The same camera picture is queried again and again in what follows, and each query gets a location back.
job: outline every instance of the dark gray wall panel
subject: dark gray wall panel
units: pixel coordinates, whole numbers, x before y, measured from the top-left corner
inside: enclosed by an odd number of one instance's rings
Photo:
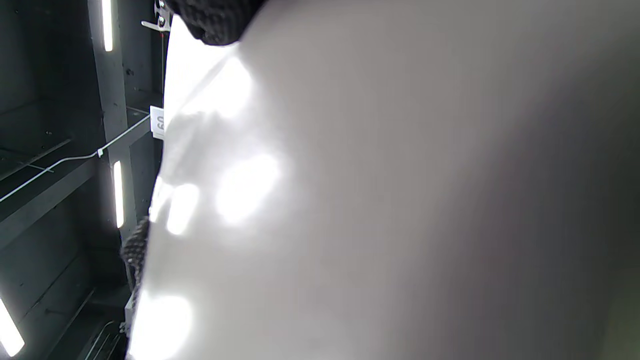
[[[21,359],[41,359],[45,355],[88,293],[89,280],[86,258],[76,258],[40,304],[18,324],[25,342]]]
[[[0,33],[0,113],[4,113],[35,101],[37,93],[19,15],[8,1],[0,1]]]

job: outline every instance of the wire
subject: wire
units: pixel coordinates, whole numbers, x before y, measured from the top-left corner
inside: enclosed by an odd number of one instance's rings
[[[119,139],[121,139],[121,137],[125,136],[129,131],[135,129],[138,125],[142,124],[144,121],[146,121],[147,119],[150,118],[151,115],[147,115],[145,117],[143,117],[140,121],[138,121],[135,125],[133,125],[132,127],[130,127],[129,129],[126,129],[122,134],[116,136],[115,139],[113,139],[112,141],[108,142],[105,146],[97,149],[96,151],[94,151],[92,154],[89,155],[85,155],[85,156],[73,156],[70,158],[64,158],[61,160],[58,160],[56,163],[54,163],[53,165],[51,165],[50,167],[47,167],[46,169],[42,170],[38,175],[32,177],[31,179],[27,180],[24,184],[18,186],[17,188],[13,189],[13,191],[11,191],[10,193],[6,194],[5,196],[3,196],[0,199],[0,202],[5,201],[9,196],[13,195],[14,193],[17,193],[18,191],[20,191],[20,189],[22,189],[23,187],[27,186],[28,184],[32,183],[35,179],[38,179],[40,176],[43,176],[44,174],[46,174],[48,171],[50,171],[52,168],[57,167],[58,165],[64,163],[65,161],[72,161],[72,160],[85,160],[85,159],[90,159],[94,156],[98,156],[99,158],[102,157],[102,153],[104,152],[104,149],[108,148],[109,146],[111,146],[113,143],[115,143],[116,141],[118,141]]]

